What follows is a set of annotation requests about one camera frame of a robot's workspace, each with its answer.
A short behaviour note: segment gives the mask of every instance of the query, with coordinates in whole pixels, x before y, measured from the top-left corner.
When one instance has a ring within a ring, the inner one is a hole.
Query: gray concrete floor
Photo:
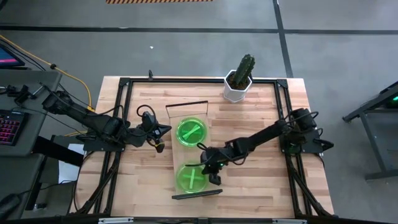
[[[286,29],[398,29],[395,0],[280,0]],[[10,1],[0,22],[54,26],[209,27],[275,29],[271,0],[106,5],[97,0]],[[223,76],[245,53],[256,56],[256,77],[286,77],[277,34],[84,33],[2,31],[21,47],[81,78],[98,99],[105,75]],[[325,168],[335,213],[397,222],[398,178],[366,182],[379,168],[359,120],[341,117],[397,81],[396,35],[287,35],[294,77],[304,78],[312,110],[335,143]],[[62,84],[86,100],[85,89]],[[71,119],[62,121],[80,129]],[[372,118],[376,126],[397,125]],[[42,135],[73,132],[46,119]]]

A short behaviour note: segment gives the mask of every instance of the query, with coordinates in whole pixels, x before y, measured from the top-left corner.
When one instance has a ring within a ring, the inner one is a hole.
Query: computer monitor
[[[24,66],[25,62],[19,59],[15,54],[0,44],[0,68],[10,68],[15,66]]]

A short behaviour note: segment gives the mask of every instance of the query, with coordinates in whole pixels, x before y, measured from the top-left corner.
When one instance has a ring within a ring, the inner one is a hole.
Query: white paper
[[[82,155],[85,154],[83,150],[83,144],[69,144],[68,149],[80,153]],[[77,180],[79,175],[79,167],[75,165],[71,165],[69,163],[59,161],[58,163],[59,168],[59,176],[58,176],[58,183],[61,184],[63,181],[64,183],[67,180]]]

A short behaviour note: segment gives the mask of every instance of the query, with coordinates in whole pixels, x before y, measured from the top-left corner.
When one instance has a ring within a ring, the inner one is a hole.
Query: keyboard
[[[27,121],[28,113],[0,110],[0,144],[15,146]]]

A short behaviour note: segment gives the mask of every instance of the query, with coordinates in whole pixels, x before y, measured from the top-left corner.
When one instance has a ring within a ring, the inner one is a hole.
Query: cactus
[[[233,83],[235,85],[246,82],[256,63],[253,56],[247,54],[242,58],[241,64],[235,72]]]

